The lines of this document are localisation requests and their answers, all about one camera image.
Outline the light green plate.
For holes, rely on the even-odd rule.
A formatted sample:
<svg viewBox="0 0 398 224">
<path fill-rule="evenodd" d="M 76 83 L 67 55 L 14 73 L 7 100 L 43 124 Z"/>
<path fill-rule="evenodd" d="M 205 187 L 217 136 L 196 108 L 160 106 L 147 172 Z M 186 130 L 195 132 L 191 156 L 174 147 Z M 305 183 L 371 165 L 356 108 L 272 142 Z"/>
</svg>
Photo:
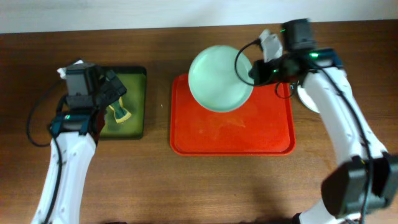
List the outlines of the light green plate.
<svg viewBox="0 0 398 224">
<path fill-rule="evenodd" d="M 204 108 L 219 113 L 241 107 L 254 89 L 248 73 L 252 64 L 239 50 L 214 45 L 201 51 L 188 72 L 188 85 L 194 99 Z"/>
</svg>

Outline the green yellow sponge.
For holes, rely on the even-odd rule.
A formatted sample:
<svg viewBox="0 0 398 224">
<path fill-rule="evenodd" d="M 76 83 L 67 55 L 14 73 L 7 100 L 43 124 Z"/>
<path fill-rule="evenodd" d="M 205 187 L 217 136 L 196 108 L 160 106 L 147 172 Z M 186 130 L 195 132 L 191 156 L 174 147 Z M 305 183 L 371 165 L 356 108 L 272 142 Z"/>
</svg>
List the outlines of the green yellow sponge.
<svg viewBox="0 0 398 224">
<path fill-rule="evenodd" d="M 131 112 L 129 112 L 123 106 L 122 97 L 120 97 L 114 103 L 111 103 L 109 105 L 109 108 L 113 111 L 113 115 L 114 115 L 114 118 L 115 118 L 115 121 L 117 124 L 121 124 L 121 123 L 127 121 L 131 117 Z"/>
</svg>

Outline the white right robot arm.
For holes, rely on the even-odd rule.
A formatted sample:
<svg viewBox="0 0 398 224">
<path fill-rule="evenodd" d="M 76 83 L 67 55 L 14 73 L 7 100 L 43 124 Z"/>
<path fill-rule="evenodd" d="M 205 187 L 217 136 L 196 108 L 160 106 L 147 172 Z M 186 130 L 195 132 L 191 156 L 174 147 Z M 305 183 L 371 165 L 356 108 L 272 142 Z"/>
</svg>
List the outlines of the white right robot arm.
<svg viewBox="0 0 398 224">
<path fill-rule="evenodd" d="M 389 154 L 362 114 L 343 63 L 320 49 L 307 19 L 264 30 L 254 41 L 263 53 L 249 76 L 256 87 L 296 83 L 314 102 L 332 141 L 338 167 L 321 185 L 321 199 L 294 223 L 363 223 L 388 208 L 397 193 L 397 156 Z"/>
</svg>

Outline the cream white plate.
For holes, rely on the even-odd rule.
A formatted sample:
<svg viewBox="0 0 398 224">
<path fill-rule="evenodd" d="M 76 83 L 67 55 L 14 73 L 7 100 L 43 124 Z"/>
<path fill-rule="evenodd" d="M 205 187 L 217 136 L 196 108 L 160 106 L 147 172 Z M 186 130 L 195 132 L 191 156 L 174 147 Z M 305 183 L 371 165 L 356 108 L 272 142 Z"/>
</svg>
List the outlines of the cream white plate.
<svg viewBox="0 0 398 224">
<path fill-rule="evenodd" d="M 320 113 L 318 108 L 317 108 L 317 106 L 316 106 L 316 104 L 314 103 L 314 101 L 308 95 L 308 93 L 305 91 L 304 88 L 302 88 L 301 86 L 298 86 L 297 93 L 298 93 L 298 97 L 299 97 L 300 101 L 302 102 L 302 104 L 305 107 L 307 107 L 312 112 L 315 112 L 315 113 L 318 113 L 318 114 Z"/>
</svg>

